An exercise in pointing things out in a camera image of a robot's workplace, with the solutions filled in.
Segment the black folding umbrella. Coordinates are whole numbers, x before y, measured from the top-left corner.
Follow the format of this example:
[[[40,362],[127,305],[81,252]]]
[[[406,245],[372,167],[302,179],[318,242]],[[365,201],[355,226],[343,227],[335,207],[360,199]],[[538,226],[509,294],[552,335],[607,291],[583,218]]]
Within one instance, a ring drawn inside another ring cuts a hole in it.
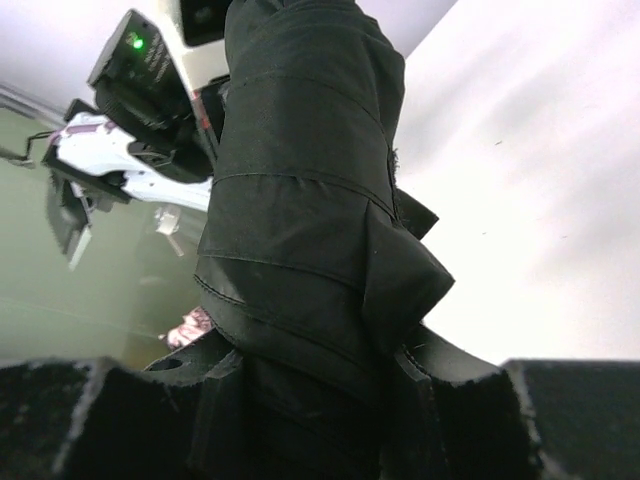
[[[196,280],[253,479],[375,479],[393,355],[453,278],[400,219],[405,62],[352,1],[235,1]]]

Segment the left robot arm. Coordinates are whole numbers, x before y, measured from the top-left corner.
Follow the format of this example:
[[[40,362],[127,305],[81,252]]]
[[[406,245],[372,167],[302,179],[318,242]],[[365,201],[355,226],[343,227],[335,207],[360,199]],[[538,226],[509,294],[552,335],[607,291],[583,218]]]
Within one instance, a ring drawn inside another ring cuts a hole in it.
[[[92,215],[131,201],[156,206],[155,229],[171,245],[188,233],[184,211],[209,204],[224,122],[228,68],[225,1],[162,1],[150,19],[127,11],[44,156],[46,215],[75,268]]]

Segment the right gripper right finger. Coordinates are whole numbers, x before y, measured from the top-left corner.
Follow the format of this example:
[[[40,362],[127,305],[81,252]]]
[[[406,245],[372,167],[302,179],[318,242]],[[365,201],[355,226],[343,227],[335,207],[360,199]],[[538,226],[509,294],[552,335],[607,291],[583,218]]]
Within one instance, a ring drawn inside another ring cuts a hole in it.
[[[635,361],[468,354],[425,327],[396,353],[393,479],[635,479]]]

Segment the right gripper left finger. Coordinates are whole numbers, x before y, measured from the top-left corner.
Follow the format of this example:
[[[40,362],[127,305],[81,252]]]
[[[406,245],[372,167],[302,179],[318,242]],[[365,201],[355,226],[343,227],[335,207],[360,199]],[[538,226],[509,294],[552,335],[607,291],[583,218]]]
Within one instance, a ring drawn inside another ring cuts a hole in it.
[[[217,333],[134,371],[108,357],[1,367],[4,479],[242,479],[243,358]]]

